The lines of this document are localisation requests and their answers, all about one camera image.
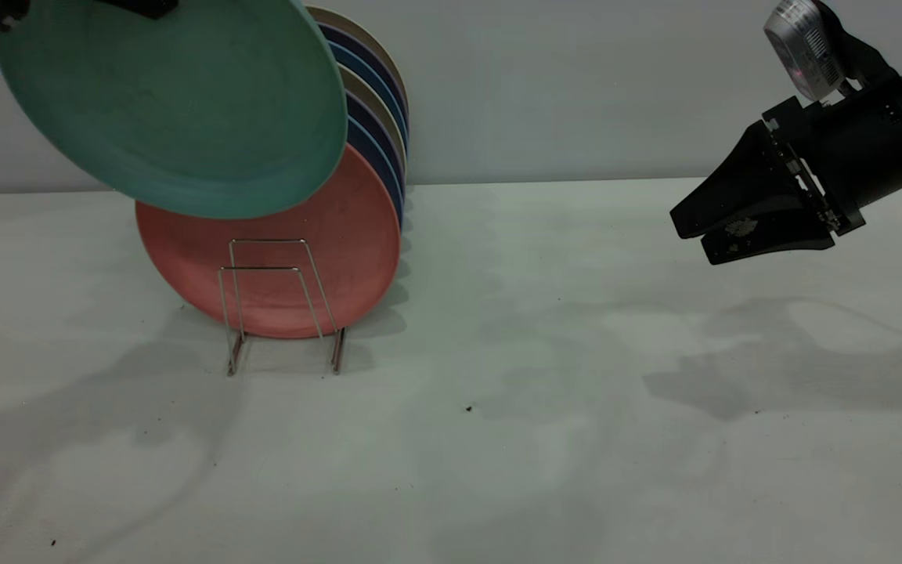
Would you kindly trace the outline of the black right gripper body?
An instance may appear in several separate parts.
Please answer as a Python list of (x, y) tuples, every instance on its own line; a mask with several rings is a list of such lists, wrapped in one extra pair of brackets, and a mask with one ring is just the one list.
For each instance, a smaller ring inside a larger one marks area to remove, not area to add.
[(862, 208), (902, 189), (902, 76), (834, 106), (788, 99), (763, 118), (812, 171), (838, 235), (865, 225)]

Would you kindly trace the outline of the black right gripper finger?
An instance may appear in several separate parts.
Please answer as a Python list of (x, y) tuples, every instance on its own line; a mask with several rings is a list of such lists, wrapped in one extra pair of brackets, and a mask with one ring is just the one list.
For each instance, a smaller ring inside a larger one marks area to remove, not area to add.
[(761, 255), (792, 251), (822, 251), (836, 242), (829, 225), (811, 204), (792, 202), (747, 206), (702, 235), (713, 266)]
[(677, 235), (691, 239), (752, 215), (802, 207), (794, 175), (765, 122), (757, 121), (723, 163), (670, 211), (670, 218)]

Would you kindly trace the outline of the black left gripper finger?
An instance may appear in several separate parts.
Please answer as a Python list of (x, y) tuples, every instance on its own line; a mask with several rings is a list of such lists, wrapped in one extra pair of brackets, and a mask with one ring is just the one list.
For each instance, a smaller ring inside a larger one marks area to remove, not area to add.
[(178, 0), (103, 0), (103, 3), (150, 20), (161, 20), (179, 7)]

